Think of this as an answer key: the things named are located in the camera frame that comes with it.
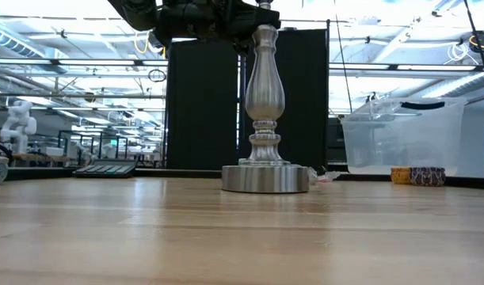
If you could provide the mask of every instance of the black curtain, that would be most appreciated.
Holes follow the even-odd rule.
[[[252,74],[255,55],[247,58],[246,83]],[[326,165],[328,93],[326,75],[326,30],[279,32],[275,60],[284,87],[286,109],[277,121],[282,136],[280,156],[291,163],[317,167]],[[252,120],[241,107],[240,156],[250,155]]]
[[[221,170],[237,161],[238,56],[232,45],[174,43],[166,91],[166,168]]]

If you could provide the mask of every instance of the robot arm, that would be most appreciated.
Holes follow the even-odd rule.
[[[134,29],[152,29],[158,43],[169,47],[173,38],[221,39],[237,51],[246,50],[259,25],[280,28],[279,12],[243,0],[108,0]]]

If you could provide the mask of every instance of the metal candlestick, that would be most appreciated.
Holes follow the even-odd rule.
[[[270,9],[269,1],[260,7]],[[297,193],[308,191],[307,168],[292,165],[279,155],[280,135],[276,120],[285,108],[284,88],[276,68],[278,31],[260,25],[253,34],[256,61],[247,86],[245,110],[254,121],[249,137],[252,152],[239,165],[223,167],[223,190],[252,193]]]

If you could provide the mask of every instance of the plastic storage container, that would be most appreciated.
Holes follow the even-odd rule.
[[[459,165],[462,98],[399,98],[370,101],[345,117],[350,173],[391,174],[392,167]]]

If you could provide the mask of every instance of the candlestick base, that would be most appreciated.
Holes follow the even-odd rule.
[[[233,165],[223,167],[223,190],[260,194],[308,191],[307,167],[300,165]]]

